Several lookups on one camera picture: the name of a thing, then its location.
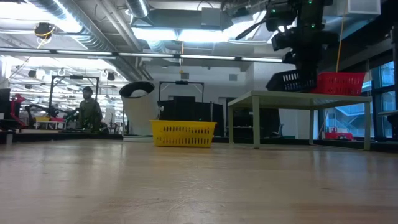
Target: wooden floor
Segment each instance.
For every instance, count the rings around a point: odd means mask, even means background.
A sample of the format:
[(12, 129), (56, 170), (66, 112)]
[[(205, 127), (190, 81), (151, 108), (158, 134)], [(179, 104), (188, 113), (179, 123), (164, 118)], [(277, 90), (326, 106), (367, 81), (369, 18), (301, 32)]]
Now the wooden floor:
[(0, 223), (398, 223), (398, 156), (79, 140), (0, 146)]

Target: black basket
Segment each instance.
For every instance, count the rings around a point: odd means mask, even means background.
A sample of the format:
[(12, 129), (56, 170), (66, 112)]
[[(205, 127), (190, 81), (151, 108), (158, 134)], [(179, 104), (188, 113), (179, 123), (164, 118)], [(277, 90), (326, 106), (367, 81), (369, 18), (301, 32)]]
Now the black basket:
[(269, 91), (310, 91), (317, 87), (317, 73), (302, 75), (300, 70), (275, 73), (266, 87)]

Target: person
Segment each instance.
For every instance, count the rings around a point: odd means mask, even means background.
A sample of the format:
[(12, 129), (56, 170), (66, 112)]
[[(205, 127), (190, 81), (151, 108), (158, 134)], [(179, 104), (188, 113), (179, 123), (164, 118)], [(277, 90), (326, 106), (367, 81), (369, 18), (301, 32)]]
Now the person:
[(102, 111), (100, 104), (91, 96), (93, 90), (86, 86), (83, 89), (84, 100), (79, 106), (79, 123), (82, 128), (91, 128), (92, 131), (99, 131), (101, 127)]

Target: yellow basket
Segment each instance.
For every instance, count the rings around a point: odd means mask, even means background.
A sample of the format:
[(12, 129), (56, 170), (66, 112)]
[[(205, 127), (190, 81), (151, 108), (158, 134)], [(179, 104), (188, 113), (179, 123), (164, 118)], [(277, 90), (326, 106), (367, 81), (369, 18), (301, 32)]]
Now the yellow basket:
[(210, 147), (217, 122), (151, 121), (156, 146)]
[(49, 116), (36, 116), (35, 119), (36, 121), (50, 121)]

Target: table leg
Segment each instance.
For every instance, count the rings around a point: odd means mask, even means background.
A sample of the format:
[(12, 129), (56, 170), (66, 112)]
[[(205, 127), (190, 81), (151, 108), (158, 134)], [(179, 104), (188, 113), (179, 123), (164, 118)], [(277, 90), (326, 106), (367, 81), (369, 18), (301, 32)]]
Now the table leg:
[(314, 110), (310, 110), (310, 145), (313, 145), (313, 113)]
[(371, 150), (371, 104), (365, 103), (365, 142), (364, 150)]
[(228, 133), (229, 143), (234, 144), (234, 109), (232, 106), (228, 107)]
[(254, 96), (252, 98), (252, 108), (253, 108), (253, 148), (260, 148), (260, 104), (259, 97)]

